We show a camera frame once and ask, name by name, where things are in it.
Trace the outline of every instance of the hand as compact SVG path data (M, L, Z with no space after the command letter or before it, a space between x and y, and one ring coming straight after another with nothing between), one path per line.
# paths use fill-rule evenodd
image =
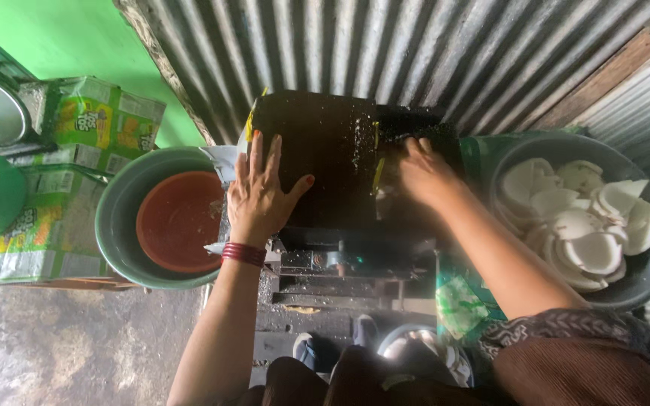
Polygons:
M421 138L405 140L409 156L400 161L400 174L405 189L415 200L436 206L444 194L458 189L461 183L450 166L439 154L433 152L430 141Z
M278 169L282 137L275 135L267 166L262 170L262 133L255 131L248 165L247 154L235 163L235 181L228 190L230 241L265 247L273 233L282 230L300 197L315 181L312 175L300 178L289 194L280 189Z

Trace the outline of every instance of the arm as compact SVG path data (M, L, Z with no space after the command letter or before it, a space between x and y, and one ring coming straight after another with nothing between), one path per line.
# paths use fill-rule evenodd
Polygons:
M510 319L588 303L508 232L435 154L427 139L406 141L400 168L413 198L433 208L465 250Z
M264 248L287 222L298 199L312 185L303 176L289 194L280 189L282 138L275 136L262 170L262 134L255 131L249 167L246 154L235 164L236 180L228 190L230 242ZM207 307L187 342L172 383L169 406L229 400L247 390L257 314L260 269L226 259Z

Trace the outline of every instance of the red bangle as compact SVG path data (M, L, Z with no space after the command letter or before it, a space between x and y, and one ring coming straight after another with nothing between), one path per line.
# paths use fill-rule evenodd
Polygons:
M262 268L265 265L265 256L267 251L262 248L253 247L252 245L227 243L222 250L222 261L225 259L234 259L235 261L244 262Z

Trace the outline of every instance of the white coconut flesh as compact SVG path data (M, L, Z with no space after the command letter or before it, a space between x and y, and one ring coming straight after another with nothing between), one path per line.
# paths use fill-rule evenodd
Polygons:
M553 218L553 230L562 240L576 238L603 231L603 222L582 209L567 209Z
M603 208L603 206L601 205L601 202L599 200L600 191L601 191L601 189L594 189L594 190L591 191L591 209L593 209L593 211L596 214L598 214L601 217L604 217L606 220L608 220L609 222L611 222L613 224L616 224L616 225L619 225L619 226L625 225L626 224L626 219L624 219L623 217L621 217L619 215L615 215L615 214L611 213L610 211L606 210L605 208Z
M578 292L593 292L626 275L623 255L650 248L648 180L604 183L603 169L572 161L558 171L534 158L503 177L495 214Z
M609 233L592 233L564 241L563 252L578 268L597 275L615 272L623 255L616 237Z
M512 167L503 177L501 191L516 205L527 208L533 187L533 161L521 162Z
M616 241L624 245L624 251L626 250L626 245L628 243L628 234L626 233L626 230L623 229L623 227L614 224L613 226L608 226L604 230L606 233L613 234L616 237Z
M626 217L636 204L648 180L623 180L604 185L598 194L599 203L618 217Z
M555 171L553 170L553 167L551 166L550 162L546 161L543 158L532 158L529 159L528 161L533 162L533 169L534 171L537 169L543 170L543 174L546 176L554 176Z
M540 191L555 190L563 188L563 180L559 176L547 176L543 168L534 170L533 186L531 195Z
M588 161L569 162L557 171L563 179L563 187L578 191L582 197L588 197L592 190L604 186L602 173L598 165Z
M568 283L576 292L593 292L599 291L608 286L606 281L592 280L583 276L578 270L574 270L562 263L555 254L556 241L553 235L547 235L543 246L543 258L546 263L551 266L558 274L561 275L563 280Z
M616 271L603 278L608 283L618 282L626 276L626 258L621 259L621 264L616 268Z
M638 199L631 210L630 218L633 218L635 226L626 228L628 244L624 246L623 252L626 255L638 255L650 248L650 203L642 198Z
M531 207L539 217L547 219L569 208L577 198L579 193L570 189L540 191L531 198Z
M583 211L588 210L591 207L591 200L587 198L577 198L573 200L570 208L572 209L581 209Z
M603 169L601 169L600 166L596 165L593 162L583 161L583 160L564 163L563 166L561 166L557 172L562 173L562 172L570 172L570 171L591 171L591 172L595 172L598 176L603 175Z

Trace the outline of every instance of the shoe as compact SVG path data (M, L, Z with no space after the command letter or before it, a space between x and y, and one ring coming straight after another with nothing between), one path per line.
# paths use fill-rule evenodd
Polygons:
M378 326L375 325L375 320L367 314L360 315L352 327L353 344L375 350L377 338Z
M295 339L293 345L293 358L305 364L306 367L315 371L315 364L318 357L313 349L313 336L309 333L301 333Z

